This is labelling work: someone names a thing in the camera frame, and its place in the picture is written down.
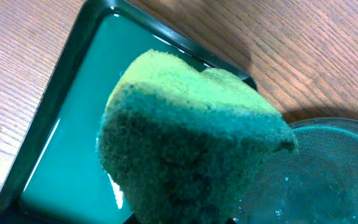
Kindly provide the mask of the green sponge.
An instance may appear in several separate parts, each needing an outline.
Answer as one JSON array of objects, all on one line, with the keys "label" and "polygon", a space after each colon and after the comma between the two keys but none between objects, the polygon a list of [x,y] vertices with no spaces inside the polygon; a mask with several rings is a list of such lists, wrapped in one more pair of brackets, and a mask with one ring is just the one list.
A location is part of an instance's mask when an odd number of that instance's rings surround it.
[{"label": "green sponge", "polygon": [[231,72],[148,50],[110,94],[97,149],[138,222],[224,223],[264,161],[298,141]]}]

